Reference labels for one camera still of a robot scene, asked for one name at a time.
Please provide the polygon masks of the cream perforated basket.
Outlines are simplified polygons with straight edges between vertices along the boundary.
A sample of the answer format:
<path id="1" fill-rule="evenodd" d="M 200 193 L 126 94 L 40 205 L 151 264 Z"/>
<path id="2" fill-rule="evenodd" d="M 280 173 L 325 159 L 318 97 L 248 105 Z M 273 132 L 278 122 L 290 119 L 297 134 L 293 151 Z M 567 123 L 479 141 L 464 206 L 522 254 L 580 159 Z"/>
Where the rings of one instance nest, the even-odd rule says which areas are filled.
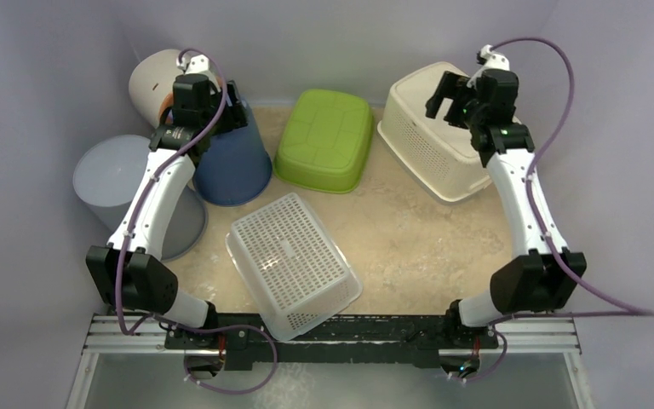
<path id="1" fill-rule="evenodd" d="M 442 203 L 452 204 L 487 188 L 491 177 L 471 146 L 469 131 L 443 120 L 450 100 L 442 103 L 435 119 L 425 116 L 427 100 L 445 72 L 464 74 L 440 61 L 394 83 L 377 130 L 395 158 L 429 193 Z"/>

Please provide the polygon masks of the green and white tray basket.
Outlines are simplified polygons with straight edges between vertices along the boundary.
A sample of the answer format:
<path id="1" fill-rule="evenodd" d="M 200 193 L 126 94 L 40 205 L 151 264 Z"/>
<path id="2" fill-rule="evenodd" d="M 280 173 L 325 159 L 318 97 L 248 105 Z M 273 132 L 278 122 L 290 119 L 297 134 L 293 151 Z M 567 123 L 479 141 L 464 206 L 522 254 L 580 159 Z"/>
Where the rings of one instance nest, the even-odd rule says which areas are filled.
<path id="1" fill-rule="evenodd" d="M 273 173 L 298 187 L 350 193 L 363 175 L 373 131 L 367 100 L 334 90 L 308 89 L 284 127 Z"/>

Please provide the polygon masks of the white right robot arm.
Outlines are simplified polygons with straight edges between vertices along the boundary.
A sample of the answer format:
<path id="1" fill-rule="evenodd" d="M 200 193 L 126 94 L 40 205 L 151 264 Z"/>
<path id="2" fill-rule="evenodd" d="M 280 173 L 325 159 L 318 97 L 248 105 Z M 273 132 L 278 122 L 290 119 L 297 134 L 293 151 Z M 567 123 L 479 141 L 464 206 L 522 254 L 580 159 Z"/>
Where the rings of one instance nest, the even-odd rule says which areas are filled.
<path id="1" fill-rule="evenodd" d="M 554 226 L 530 168 L 535 145 L 527 126 L 513 116 L 518 90 L 519 79 L 510 71 L 486 69 L 476 78 L 446 71 L 426 103 L 427 118 L 435 119 L 444 100 L 451 101 L 444 120 L 469 131 L 499 193 L 512 238 L 513 258 L 491 275 L 488 289 L 451 304 L 444 334 L 457 347 L 504 316 L 563 308 L 577 284 L 561 266 L 566 264 L 577 276 L 587 268 L 585 256 L 570 251 Z"/>

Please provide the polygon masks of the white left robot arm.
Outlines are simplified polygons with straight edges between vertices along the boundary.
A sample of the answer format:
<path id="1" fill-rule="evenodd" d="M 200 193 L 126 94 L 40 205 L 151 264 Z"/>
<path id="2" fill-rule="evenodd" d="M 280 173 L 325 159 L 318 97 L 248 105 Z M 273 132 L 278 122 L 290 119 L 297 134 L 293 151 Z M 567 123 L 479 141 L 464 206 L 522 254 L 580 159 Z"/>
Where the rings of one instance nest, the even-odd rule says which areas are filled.
<path id="1" fill-rule="evenodd" d="M 191 342 L 207 349 L 220 336 L 215 305 L 181 289 L 162 262 L 164 241 L 212 138 L 245 126 L 247 114 L 234 81 L 203 73 L 177 76 L 172 96 L 172 104 L 159 114 L 129 209 L 106 245 L 91 246 L 85 261 L 100 297 L 114 307 L 123 334 L 135 334 L 125 323 L 124 312 L 130 309 L 183 328 Z"/>

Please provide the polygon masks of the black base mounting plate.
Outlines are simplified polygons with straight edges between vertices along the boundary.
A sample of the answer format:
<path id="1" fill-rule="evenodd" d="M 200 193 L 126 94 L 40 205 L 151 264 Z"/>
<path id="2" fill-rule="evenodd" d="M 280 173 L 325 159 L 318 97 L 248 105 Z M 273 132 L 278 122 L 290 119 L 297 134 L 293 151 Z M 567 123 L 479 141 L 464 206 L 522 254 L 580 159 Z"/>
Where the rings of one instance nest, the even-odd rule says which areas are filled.
<path id="1" fill-rule="evenodd" d="M 258 314 L 220 313 L 224 331 L 197 334 L 172 325 L 165 348 L 188 355 L 213 354 L 228 371 L 255 363 L 407 364 L 470 377 L 480 353 L 495 352 L 496 335 L 460 324 L 452 311 L 441 315 L 339 314 L 289 341 L 268 333 Z"/>

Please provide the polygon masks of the white perforated basket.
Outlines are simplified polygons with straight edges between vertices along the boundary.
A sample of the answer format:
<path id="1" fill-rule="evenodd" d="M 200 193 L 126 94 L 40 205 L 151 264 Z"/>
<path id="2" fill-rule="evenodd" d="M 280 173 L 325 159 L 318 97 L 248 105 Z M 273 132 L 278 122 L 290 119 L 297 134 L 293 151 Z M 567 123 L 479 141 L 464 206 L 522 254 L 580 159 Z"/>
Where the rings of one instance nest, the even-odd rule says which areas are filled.
<path id="1" fill-rule="evenodd" d="M 309 203 L 288 193 L 233 222 L 227 252 L 280 342 L 339 314 L 363 283 Z"/>

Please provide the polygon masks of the round drawer box orange yellow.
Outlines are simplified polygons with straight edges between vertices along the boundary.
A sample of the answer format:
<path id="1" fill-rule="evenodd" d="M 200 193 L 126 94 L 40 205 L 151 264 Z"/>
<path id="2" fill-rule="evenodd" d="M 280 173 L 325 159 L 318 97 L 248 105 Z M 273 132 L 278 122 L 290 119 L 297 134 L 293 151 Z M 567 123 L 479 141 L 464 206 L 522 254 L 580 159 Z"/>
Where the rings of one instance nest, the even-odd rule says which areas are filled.
<path id="1" fill-rule="evenodd" d="M 174 102 L 173 83 L 183 74 L 176 66 L 177 49 L 166 49 L 145 58 L 129 79 L 130 99 L 141 116 L 153 127 L 159 125 L 164 111 Z M 207 75 L 215 80 L 217 90 L 225 84 L 222 75 Z"/>

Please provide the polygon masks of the grey plastic bucket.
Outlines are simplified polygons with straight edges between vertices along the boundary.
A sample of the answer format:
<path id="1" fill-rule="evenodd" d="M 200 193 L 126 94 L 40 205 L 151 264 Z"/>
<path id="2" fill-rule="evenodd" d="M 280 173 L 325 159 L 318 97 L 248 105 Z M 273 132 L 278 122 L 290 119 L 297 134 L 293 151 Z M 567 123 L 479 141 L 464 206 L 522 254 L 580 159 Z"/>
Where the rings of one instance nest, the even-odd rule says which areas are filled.
<path id="1" fill-rule="evenodd" d="M 117 135 L 89 149 L 74 171 L 77 196 L 114 233 L 123 220 L 146 171 L 149 140 Z M 186 186 L 175 207 L 163 243 L 163 259 L 184 256 L 202 238 L 208 224 L 203 201 Z"/>

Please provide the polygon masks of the blue plastic bucket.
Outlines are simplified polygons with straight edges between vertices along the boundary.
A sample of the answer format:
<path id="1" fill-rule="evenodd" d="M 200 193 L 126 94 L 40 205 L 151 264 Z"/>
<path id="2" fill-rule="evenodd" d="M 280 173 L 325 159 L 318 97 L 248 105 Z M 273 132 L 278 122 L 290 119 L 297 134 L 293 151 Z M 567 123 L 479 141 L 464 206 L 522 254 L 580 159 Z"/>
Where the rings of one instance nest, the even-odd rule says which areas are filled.
<path id="1" fill-rule="evenodd" d="M 213 137 L 192 178 L 198 196 L 213 205 L 250 202 L 266 189 L 272 176 L 272 161 L 252 107 L 246 99 L 243 105 L 247 124 Z"/>

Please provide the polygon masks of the aluminium rail frame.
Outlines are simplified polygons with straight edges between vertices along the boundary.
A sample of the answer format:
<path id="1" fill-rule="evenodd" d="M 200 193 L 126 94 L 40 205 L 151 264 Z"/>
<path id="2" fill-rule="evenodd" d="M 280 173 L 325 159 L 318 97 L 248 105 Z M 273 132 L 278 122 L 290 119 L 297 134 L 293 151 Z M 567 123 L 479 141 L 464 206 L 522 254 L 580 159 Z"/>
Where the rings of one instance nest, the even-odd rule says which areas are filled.
<path id="1" fill-rule="evenodd" d="M 168 325 L 128 314 L 90 323 L 70 408 L 591 408 L 571 319 L 512 320 L 489 329 L 495 352 L 470 377 L 407 364 L 255 363 L 228 371 L 213 354 L 165 348 Z"/>

